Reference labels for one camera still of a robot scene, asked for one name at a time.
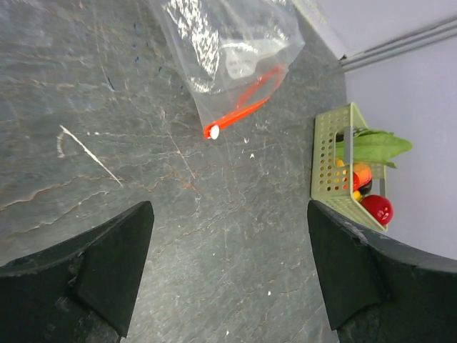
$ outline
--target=yellow fruit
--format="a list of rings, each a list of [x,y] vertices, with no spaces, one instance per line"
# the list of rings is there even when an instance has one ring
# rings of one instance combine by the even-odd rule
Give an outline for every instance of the yellow fruit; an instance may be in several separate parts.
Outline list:
[[[336,164],[336,166],[344,166],[344,162],[342,159],[336,159],[335,164]]]
[[[352,193],[352,196],[358,202],[362,200],[362,194],[360,194],[359,191],[355,191],[354,193]]]

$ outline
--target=red tomato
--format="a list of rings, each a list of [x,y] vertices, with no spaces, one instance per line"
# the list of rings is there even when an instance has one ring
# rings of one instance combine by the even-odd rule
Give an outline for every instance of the red tomato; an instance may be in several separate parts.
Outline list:
[[[381,225],[386,225],[392,220],[393,207],[391,202],[381,195],[368,195],[361,204]]]
[[[356,173],[352,173],[352,180],[354,183],[354,187],[352,188],[352,191],[355,192],[360,187],[360,179],[358,178]]]

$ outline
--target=white wall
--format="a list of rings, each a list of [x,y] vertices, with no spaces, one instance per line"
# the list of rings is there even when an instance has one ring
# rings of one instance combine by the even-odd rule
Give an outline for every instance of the white wall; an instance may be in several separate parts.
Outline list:
[[[387,174],[390,237],[457,259],[457,38],[346,75],[368,125],[409,139]]]
[[[457,16],[455,0],[293,0],[337,58]]]

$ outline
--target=ziplock bag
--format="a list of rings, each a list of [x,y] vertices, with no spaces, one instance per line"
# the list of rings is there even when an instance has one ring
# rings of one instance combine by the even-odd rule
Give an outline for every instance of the ziplock bag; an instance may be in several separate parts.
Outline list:
[[[205,138],[262,106],[303,48],[290,0],[149,0]]]

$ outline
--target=toy fruit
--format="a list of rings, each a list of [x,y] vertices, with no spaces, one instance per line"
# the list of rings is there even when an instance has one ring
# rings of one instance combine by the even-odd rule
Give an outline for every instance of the toy fruit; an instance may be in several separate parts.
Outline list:
[[[335,160],[335,165],[336,166],[344,166],[344,162],[342,159],[336,159]]]
[[[361,186],[371,181],[371,169],[369,165],[365,163],[354,163],[352,170],[357,174]]]
[[[393,207],[391,202],[381,195],[368,195],[361,204],[381,225],[386,225],[392,220]]]
[[[373,180],[370,180],[367,184],[364,184],[362,187],[358,188],[358,191],[362,195],[368,195],[371,192],[371,187],[373,186]]]
[[[360,179],[358,178],[356,173],[352,174],[352,181],[354,183],[352,191],[355,192],[360,187]]]
[[[352,193],[352,197],[358,202],[362,200],[362,194],[360,194],[360,191],[355,191]]]

